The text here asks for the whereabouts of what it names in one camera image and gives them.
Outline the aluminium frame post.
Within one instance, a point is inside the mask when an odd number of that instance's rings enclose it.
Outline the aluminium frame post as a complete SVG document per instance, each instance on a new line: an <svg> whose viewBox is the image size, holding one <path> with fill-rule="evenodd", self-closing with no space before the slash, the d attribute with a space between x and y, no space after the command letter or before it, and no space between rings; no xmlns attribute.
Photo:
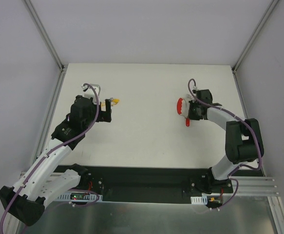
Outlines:
<svg viewBox="0 0 284 234"><path fill-rule="evenodd" d="M241 54L239 55L238 59L234 63L234 65L232 67L232 73L233 74L236 74L237 70L241 66L241 64L244 61L244 59L246 58L247 54L250 52L252 46L256 42L256 39L260 35L261 31L263 30L263 28L267 24L269 18L271 17L271 15L273 14L273 12L275 11L276 7L279 5L280 2L281 2L280 0L271 0L270 1L269 5L267 6L266 10L264 11L262 17L258 21L256 27L254 28L253 32L251 33L249 39L247 40L244 48L242 49Z"/></svg>
<svg viewBox="0 0 284 234"><path fill-rule="evenodd" d="M33 3L31 0L23 0L22 1L24 6L26 7L30 17L32 18L32 21L34 23L34 25L36 26L44 44L46 45L51 57L53 58L54 62L56 63L57 67L59 68L60 71L63 71L65 68L65 65L63 64L63 62L61 61L40 17L39 14L37 12L37 10L35 9Z"/></svg>

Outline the yellow key tag with keys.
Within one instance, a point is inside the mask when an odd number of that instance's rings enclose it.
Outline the yellow key tag with keys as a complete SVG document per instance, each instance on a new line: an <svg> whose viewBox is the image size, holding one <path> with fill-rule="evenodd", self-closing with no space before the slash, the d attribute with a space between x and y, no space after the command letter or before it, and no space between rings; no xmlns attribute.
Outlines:
<svg viewBox="0 0 284 234"><path fill-rule="evenodd" d="M120 102L120 99L117 99L117 98L110 98L110 101L111 101L111 106L113 107L113 106L115 106L115 105L117 105L119 102ZM101 107L103 107L103 106L106 106L106 103L104 102L104 103L101 103Z"/></svg>

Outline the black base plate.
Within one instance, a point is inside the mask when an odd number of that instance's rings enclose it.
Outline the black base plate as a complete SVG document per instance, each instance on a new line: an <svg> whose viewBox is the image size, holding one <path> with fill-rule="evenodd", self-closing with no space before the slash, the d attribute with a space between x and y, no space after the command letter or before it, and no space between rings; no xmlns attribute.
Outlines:
<svg viewBox="0 0 284 234"><path fill-rule="evenodd" d="M83 176L78 189L88 189L104 202L190 204L195 197L233 195L244 181L261 172L240 170L231 178L216 180L210 169L58 166L62 173L76 169Z"/></svg>

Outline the left aluminium frame post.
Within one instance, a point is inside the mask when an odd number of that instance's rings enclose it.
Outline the left aluminium frame post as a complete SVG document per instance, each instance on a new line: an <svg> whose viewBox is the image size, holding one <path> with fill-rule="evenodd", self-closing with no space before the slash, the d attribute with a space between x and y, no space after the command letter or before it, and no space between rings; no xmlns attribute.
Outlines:
<svg viewBox="0 0 284 234"><path fill-rule="evenodd" d="M63 71L65 68L65 65L63 64L63 62L61 61L40 17L39 14L37 12L37 10L35 9L33 3L31 0L23 0L22 1L24 6L26 7L30 17L32 18L32 21L34 23L34 25L36 26L44 44L46 45L51 57L53 58L54 62L56 63L57 67L59 68L60 71Z"/></svg>

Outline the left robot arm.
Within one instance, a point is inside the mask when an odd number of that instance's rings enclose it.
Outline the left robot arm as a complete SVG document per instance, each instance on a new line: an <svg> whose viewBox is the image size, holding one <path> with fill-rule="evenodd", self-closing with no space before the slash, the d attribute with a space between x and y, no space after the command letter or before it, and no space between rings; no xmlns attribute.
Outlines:
<svg viewBox="0 0 284 234"><path fill-rule="evenodd" d="M90 172L76 163L54 181L48 183L47 179L84 139L94 123L111 122L111 99L105 100L105 110L101 106L94 97L76 96L70 112L55 128L36 162L13 186L0 189L0 201L5 213L11 214L26 226L32 226L62 193L78 189L88 194L98 185Z"/></svg>

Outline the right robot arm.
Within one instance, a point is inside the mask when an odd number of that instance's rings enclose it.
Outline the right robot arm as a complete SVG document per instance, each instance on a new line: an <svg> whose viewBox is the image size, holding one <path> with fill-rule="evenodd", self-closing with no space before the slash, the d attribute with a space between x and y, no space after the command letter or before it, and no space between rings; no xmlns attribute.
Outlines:
<svg viewBox="0 0 284 234"><path fill-rule="evenodd" d="M225 130L225 155L205 175L194 182L197 190L211 194L225 186L229 177L241 167L260 170L264 154L259 123L256 119L243 119L213 103L211 92L190 89L190 120L208 120Z"/></svg>

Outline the right aluminium frame post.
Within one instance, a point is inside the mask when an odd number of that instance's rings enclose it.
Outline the right aluminium frame post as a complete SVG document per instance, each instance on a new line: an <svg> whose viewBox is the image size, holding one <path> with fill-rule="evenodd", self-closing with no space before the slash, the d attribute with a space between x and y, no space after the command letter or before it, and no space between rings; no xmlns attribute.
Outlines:
<svg viewBox="0 0 284 234"><path fill-rule="evenodd" d="M280 2L281 2L280 0L271 0L270 1L269 5L267 6L266 10L264 11L262 17L258 21L256 27L254 28L253 32L251 33L249 39L247 40L244 48L242 49L241 54L239 55L238 59L234 63L234 65L232 67L232 73L233 74L236 74L237 70L241 66L241 64L244 61L244 59L246 58L247 54L250 52L252 46L256 42L256 39L260 35L261 31L263 30L263 28L267 24L269 18L271 17L271 15L273 14L273 12L275 11L276 7L279 5Z"/></svg>

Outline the red key fob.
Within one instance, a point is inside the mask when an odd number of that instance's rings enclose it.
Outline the red key fob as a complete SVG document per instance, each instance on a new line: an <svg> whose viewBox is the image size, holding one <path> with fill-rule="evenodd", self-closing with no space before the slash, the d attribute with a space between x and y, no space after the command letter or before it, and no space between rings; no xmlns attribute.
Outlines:
<svg viewBox="0 0 284 234"><path fill-rule="evenodd" d="M189 119L189 118L186 118L186 120L185 120L185 124L186 124L186 126L187 126L187 127L189 127L189 126L190 126L190 119Z"/></svg>

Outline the red-handled metal keyring organizer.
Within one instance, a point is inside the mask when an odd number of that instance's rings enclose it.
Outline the red-handled metal keyring organizer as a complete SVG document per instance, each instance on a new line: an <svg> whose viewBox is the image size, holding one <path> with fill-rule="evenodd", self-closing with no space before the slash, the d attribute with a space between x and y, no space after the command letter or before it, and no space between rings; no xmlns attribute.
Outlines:
<svg viewBox="0 0 284 234"><path fill-rule="evenodd" d="M195 106L192 96L187 94L185 97L180 97L177 101L176 110L178 115L185 119L195 119Z"/></svg>

